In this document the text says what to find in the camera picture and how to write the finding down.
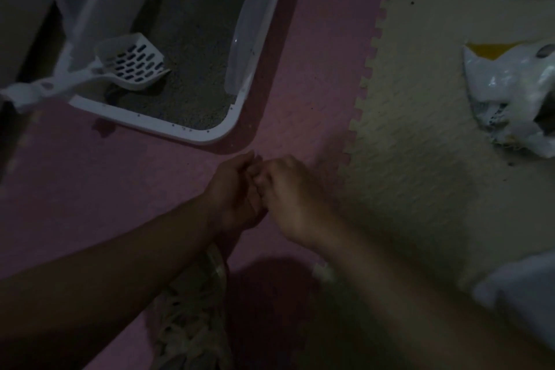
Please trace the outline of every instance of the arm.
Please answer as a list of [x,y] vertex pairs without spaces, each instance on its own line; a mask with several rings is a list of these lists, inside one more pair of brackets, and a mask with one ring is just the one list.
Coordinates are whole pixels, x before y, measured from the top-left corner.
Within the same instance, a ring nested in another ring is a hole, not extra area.
[[398,349],[422,369],[554,369],[554,354],[442,287],[341,218],[304,165],[286,157],[253,166],[263,201],[291,240],[335,263]]
[[262,211],[248,153],[222,163],[206,191],[112,240],[0,281],[3,368],[82,368],[220,231]]

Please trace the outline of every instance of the forearm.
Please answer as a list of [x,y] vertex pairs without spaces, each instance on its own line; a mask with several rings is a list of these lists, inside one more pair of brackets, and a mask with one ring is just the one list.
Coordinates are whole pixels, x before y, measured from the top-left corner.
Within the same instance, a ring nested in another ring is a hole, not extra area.
[[210,243],[208,220],[200,198],[192,199],[115,239],[0,281],[0,362],[82,367]]
[[322,232],[316,249],[351,280],[399,350],[425,369],[552,369],[535,344],[468,297],[442,287],[379,240],[347,224]]

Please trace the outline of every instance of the litter granule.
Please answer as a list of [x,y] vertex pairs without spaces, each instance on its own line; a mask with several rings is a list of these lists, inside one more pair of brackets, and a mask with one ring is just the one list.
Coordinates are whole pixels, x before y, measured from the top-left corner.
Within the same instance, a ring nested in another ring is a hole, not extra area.
[[165,56],[170,74],[142,92],[111,85],[108,104],[193,129],[224,120],[227,57],[244,0],[146,0],[133,25]]

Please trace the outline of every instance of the interlocking foam mat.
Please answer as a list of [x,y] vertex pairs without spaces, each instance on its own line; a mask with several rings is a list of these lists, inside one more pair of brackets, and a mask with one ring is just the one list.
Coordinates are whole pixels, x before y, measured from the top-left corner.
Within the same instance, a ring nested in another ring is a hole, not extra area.
[[[555,246],[555,162],[494,148],[466,95],[461,46],[553,35],[555,0],[389,0],[365,99],[341,166],[347,215],[384,231],[431,272],[468,289],[499,265]],[[304,328],[301,368],[403,368],[340,278]]]
[[[337,187],[380,1],[280,0],[240,122],[212,146],[187,146],[111,126],[61,102],[46,104],[0,186],[0,275],[139,226],[197,195],[220,161],[249,148],[266,158],[298,156]],[[226,249],[237,367],[283,368],[320,259],[285,240],[270,218]],[[88,368],[148,368],[147,315]]]

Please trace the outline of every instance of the hand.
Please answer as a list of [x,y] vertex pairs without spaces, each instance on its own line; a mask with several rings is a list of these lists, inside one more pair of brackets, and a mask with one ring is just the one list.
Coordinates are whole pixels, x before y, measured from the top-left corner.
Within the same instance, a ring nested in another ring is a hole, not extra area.
[[319,237],[343,223],[316,179],[293,156],[253,164],[248,172],[289,240],[315,249]]
[[238,155],[218,165],[212,180],[200,196],[216,231],[245,230],[255,226],[266,210],[262,199],[246,172],[261,163],[254,151]]

